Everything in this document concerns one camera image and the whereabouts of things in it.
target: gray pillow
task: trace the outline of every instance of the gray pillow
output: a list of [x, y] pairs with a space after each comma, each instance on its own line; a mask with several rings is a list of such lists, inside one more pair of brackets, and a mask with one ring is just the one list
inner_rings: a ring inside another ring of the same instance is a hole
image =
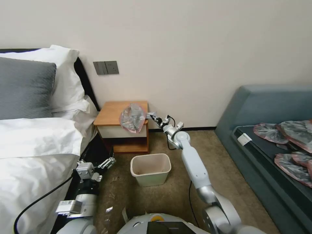
[[54, 63], [0, 58], [0, 120], [49, 118]]

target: beige trash can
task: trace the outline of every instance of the beige trash can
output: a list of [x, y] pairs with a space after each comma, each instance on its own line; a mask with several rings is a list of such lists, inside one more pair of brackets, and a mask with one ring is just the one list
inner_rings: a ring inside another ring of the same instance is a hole
[[161, 185], [171, 170], [171, 163], [166, 154], [147, 154], [135, 156], [130, 163], [130, 171], [139, 186]]

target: black headboard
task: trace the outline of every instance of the black headboard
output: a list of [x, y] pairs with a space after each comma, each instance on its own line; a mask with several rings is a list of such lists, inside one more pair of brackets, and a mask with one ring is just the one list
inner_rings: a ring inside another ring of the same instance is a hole
[[[8, 52], [21, 53], [21, 52], [34, 51], [34, 50], [38, 50], [38, 49], [0, 49], [0, 53], [8, 53]], [[89, 78], [88, 78], [88, 75], [87, 75], [85, 68], [84, 68], [81, 60], [79, 59], [79, 57], [77, 58], [76, 62], [74, 63], [74, 68], [75, 68], [77, 75], [80, 77], [82, 87], [85, 90], [84, 94], [88, 95], [91, 98], [91, 100], [93, 101], [97, 110], [100, 111], [100, 108], [98, 106], [97, 100], [96, 100], [95, 95], [94, 95], [94, 92], [92, 90], [92, 86], [91, 86]]]

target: black cable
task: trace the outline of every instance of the black cable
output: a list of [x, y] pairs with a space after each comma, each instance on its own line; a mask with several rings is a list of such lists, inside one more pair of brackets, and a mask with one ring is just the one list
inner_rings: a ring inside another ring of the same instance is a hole
[[192, 181], [191, 181], [191, 183], [189, 184], [189, 188], [188, 188], [188, 189], [189, 189], [189, 190], [188, 190], [188, 194], [189, 194], [189, 196], [188, 196], [189, 205], [191, 206], [191, 210], [192, 210], [194, 219], [195, 219], [195, 221], [196, 221], [197, 227], [199, 227], [198, 222], [197, 222], [197, 219], [196, 219], [195, 214], [194, 214], [194, 211], [193, 211], [192, 203], [191, 203], [191, 186], [192, 186]]
[[175, 119], [172, 118], [170, 115], [168, 115], [168, 117], [171, 118], [171, 119], [173, 120], [173, 122], [174, 122], [174, 125], [173, 125], [173, 126], [175, 127], [175, 126], [176, 126], [176, 125], [175, 125], [175, 124], [176, 124]]
[[35, 200], [33, 203], [31, 203], [29, 206], [27, 206], [16, 218], [15, 222], [14, 222], [14, 233], [15, 234], [19, 234], [18, 230], [17, 230], [17, 222], [19, 221], [20, 217], [25, 213], [26, 210], [28, 210], [30, 207], [32, 207], [34, 204], [36, 204], [37, 202], [39, 202], [40, 200], [44, 199], [46, 196], [50, 195], [51, 193], [53, 193], [55, 190], [59, 189], [60, 187], [62, 187], [64, 184], [66, 184], [68, 181], [70, 181], [70, 179], [73, 177], [74, 175], [74, 171], [71, 174], [71, 176], [65, 180], [63, 183], [61, 183], [59, 186], [57, 186], [56, 188], [52, 189], [50, 192], [46, 193], [45, 195], [43, 195], [42, 197], [38, 198], [37, 200]]
[[168, 134], [167, 133], [166, 133], [166, 137], [167, 137], [167, 146], [168, 146], [168, 149], [170, 149], [170, 147], [169, 147], [169, 140], [168, 140]]

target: brown carpet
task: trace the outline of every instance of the brown carpet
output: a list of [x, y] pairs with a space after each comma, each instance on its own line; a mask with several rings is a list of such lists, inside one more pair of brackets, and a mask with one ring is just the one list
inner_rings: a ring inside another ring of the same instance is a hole
[[[213, 131], [189, 131], [191, 145], [197, 149], [206, 166], [215, 190], [227, 197], [236, 208], [243, 224], [255, 226], [268, 234], [279, 231], [272, 219], [246, 183], [236, 165]], [[150, 133], [150, 154], [165, 153], [172, 169], [160, 186], [139, 187], [130, 173], [130, 161], [135, 154], [116, 154], [116, 163], [104, 175], [98, 197], [95, 225], [100, 234], [114, 234], [124, 225], [122, 209], [129, 217], [147, 213], [167, 213], [195, 223], [188, 198], [190, 179], [181, 159], [181, 150], [169, 150], [163, 133]], [[191, 189], [191, 201], [200, 228], [206, 205]], [[113, 207], [110, 213], [106, 209]]]

